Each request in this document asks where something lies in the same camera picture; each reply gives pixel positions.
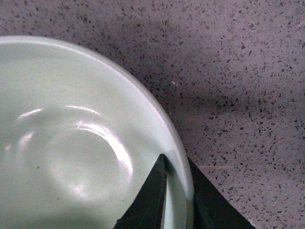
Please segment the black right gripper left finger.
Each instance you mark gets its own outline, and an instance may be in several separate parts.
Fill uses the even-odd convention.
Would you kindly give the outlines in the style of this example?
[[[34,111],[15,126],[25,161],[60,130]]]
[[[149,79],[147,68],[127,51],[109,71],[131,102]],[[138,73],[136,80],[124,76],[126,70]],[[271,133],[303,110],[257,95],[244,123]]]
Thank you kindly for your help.
[[[167,198],[166,157],[160,154],[116,229],[163,229]]]

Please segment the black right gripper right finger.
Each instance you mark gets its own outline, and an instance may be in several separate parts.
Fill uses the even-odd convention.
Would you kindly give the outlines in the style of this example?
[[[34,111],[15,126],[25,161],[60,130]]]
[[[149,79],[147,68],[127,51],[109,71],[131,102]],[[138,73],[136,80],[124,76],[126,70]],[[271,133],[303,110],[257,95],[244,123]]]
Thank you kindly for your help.
[[[192,160],[189,160],[194,186],[195,229],[253,229],[216,189]]]

